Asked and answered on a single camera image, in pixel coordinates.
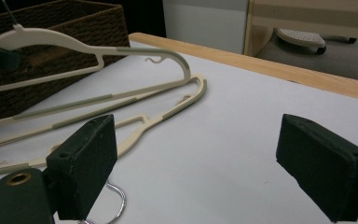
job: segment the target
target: white plastic hanger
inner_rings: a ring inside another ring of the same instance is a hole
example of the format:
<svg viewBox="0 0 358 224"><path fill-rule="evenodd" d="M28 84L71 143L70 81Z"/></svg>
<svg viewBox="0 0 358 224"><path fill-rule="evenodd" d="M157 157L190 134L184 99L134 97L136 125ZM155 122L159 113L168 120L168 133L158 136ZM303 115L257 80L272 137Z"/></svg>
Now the white plastic hanger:
<svg viewBox="0 0 358 224"><path fill-rule="evenodd" d="M155 61L151 58L147 60L153 63L161 63L167 58L170 58L177 62L183 70L183 78L172 82L158 84L146 88L141 88L134 91L125 91L116 94L107 94L100 97L94 97L87 100L73 102L66 105L58 105L51 108L35 111L32 113L20 114L6 119L0 119L0 126L13 122L18 122L26 119L39 118L46 115L56 114L63 111L68 111L88 105L97 105L100 103L122 99L142 93L152 91L164 91L174 87L185 85L191 77L190 68L186 60L178 53L166 50L166 49L144 49L144 48L124 48L124 47L96 47L86 45L69 35L64 35L59 32L50 31L39 28L23 28L19 24L13 25L14 30L3 33L0 35L0 48L13 50L20 49L32 45L53 45L63 48L73 49L79 52L94 54L97 58L98 65L89 68L78 69L75 71L60 73L48 77L40 77L31 80L11 83L0 86L0 91L12 90L19 87L26 87L38 83L48 82L66 77L79 76L90 72L99 71L104 67L103 56L104 55L141 55L150 57L159 57L160 60Z"/></svg>
<svg viewBox="0 0 358 224"><path fill-rule="evenodd" d="M167 120L171 118L172 116L178 114L182 110L188 108L190 105L193 105L196 103L205 93L207 88L207 81L203 75L193 75L191 77L191 80L197 81L199 84L199 87L197 89L197 92L190 97L186 98L183 102L179 103L169 111L166 111L153 119L150 119L146 115L139 115L134 118L122 120L121 122L116 123L115 127L121 128L126 125L132 124L137 121L141 121L143 125L136 129L130 136L128 136L126 139L124 139L120 144L117 145L117 158L121 158L123 155L125 155L127 152L130 151L130 149L138 142L140 137L149 129L153 128L154 126L158 125L164 120ZM68 120L62 121L62 123L73 123L73 122L67 122ZM10 164L1 164L0 165L0 175L15 172L20 169L29 168L29 167L40 167L46 165L46 160L43 159L37 159L33 161L25 161L25 162L18 162L18 163L10 163Z"/></svg>

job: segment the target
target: wooden table edge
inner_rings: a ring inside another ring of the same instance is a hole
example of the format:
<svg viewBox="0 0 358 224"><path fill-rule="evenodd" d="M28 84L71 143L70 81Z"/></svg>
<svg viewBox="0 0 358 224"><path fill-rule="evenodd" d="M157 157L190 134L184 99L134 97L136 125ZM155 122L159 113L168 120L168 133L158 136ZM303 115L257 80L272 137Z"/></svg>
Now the wooden table edge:
<svg viewBox="0 0 358 224"><path fill-rule="evenodd" d="M154 35L133 33L130 35L130 40L358 99L358 80L355 79L338 77L282 63L269 62Z"/></svg>

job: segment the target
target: hanger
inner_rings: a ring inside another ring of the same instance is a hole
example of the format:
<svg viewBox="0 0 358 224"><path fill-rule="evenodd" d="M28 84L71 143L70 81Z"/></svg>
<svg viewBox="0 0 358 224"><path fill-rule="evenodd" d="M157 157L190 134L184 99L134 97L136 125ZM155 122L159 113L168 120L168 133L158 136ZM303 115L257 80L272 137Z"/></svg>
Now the hanger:
<svg viewBox="0 0 358 224"><path fill-rule="evenodd" d="M153 128L154 126L158 125L162 121L165 121L165 120L173 117L174 115L178 114L182 110L193 105L204 95L204 93L206 92L206 88L207 88L207 81L206 81L205 77L203 75L192 75L190 80L198 83L199 86L198 86L197 92L195 94L191 95L190 97L185 98L185 100L183 102L179 103L178 105L171 108L170 110L168 110L158 116L155 116L152 119L150 119L146 115L139 115L139 116L136 116L136 117L133 117L130 119L125 119L125 120L122 120L122 121L116 123L115 127L117 129L127 126L129 124L132 124L134 122L138 122L138 121L141 121L143 123L143 125L141 125L141 127L137 128L134 132L132 132L132 134L130 136L128 136L126 139L124 139L121 143L119 143L117 145L117 158L118 159L120 159L127 152L129 152L131 150L131 148L138 142L138 140L141 138L141 136L147 130ZM4 144L8 144L10 142L14 142L14 141L6 141L5 143L0 144L0 146L2 146ZM15 172L17 170L23 169L24 167L25 168L40 167L40 166L44 166L44 165L46 165L46 160L44 158L33 160L33 161L2 164L2 165L0 165L0 175L10 173L10 172Z"/></svg>
<svg viewBox="0 0 358 224"><path fill-rule="evenodd" d="M190 68L185 58L183 58L180 54L170 50L89 46L72 38L69 35L65 35L59 32L50 31L47 29L39 29L39 28L23 28L20 24L14 24L13 27L14 30L8 31L0 35L0 48L13 50L13 49L20 49L27 46L32 46L32 45L53 45L53 46L73 49L83 53L94 54L97 58L98 65L89 68L77 69L70 72L64 72L48 77L40 77L40 78L2 85L0 86L0 91L12 90L19 87L26 87L26 86L57 80L61 78L74 77L74 76L79 76L79 75L84 75L87 73L99 71L104 67L104 62L103 62L104 55L121 55L121 56L140 55L140 56L150 56L150 57L160 58L158 61L155 61L151 58L146 59L147 61L151 61L152 63L161 63L165 59L170 58L180 65L180 67L183 70L184 76L180 80L175 80L172 82L141 88L139 90L125 91L116 94L107 94L99 97L90 98L87 100L73 102L66 105L53 106L47 109L42 109L31 113L23 113L10 118L0 119L0 126L13 122L22 121L22 120L40 118L42 116L61 113L64 111L77 109L88 105L97 105L100 103L122 99L134 95L139 95L151 91L168 90L174 87L185 85L190 80L191 77Z"/></svg>

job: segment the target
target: wicker basket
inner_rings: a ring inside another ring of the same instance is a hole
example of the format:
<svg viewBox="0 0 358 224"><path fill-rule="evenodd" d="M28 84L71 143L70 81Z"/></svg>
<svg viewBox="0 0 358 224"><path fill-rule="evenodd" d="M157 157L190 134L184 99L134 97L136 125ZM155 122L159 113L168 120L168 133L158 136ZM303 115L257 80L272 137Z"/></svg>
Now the wicker basket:
<svg viewBox="0 0 358 224"><path fill-rule="evenodd" d="M128 33L120 5L62 0L13 11L23 27L47 28L70 35L93 46L129 46ZM12 28L10 17L0 14L0 34ZM53 46L20 49L21 67L0 70L0 85L45 77L96 65L95 56ZM104 57L105 64L122 57ZM16 115L84 76L64 78L48 83L0 91L0 119Z"/></svg>

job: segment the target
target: white table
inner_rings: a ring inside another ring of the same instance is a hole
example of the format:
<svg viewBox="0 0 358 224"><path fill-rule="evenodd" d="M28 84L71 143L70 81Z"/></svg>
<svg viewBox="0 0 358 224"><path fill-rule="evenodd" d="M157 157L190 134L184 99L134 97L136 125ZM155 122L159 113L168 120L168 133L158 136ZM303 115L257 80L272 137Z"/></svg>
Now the white table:
<svg viewBox="0 0 358 224"><path fill-rule="evenodd" d="M142 46L132 42L133 47ZM328 218L276 162L282 114L311 119L358 146L358 99L321 91L237 67L184 55L193 73L208 80L206 95L150 130L120 159L111 179L128 196L121 223L329 223ZM135 89L180 76L172 62L145 63L131 56L48 98L32 109L111 91ZM116 120L172 107L195 85L115 111ZM0 128L0 136L79 110ZM47 155L81 124L0 147L0 160ZM118 141L136 126L117 130ZM103 189L89 217L107 222L120 206ZM75 223L59 221L56 223Z"/></svg>

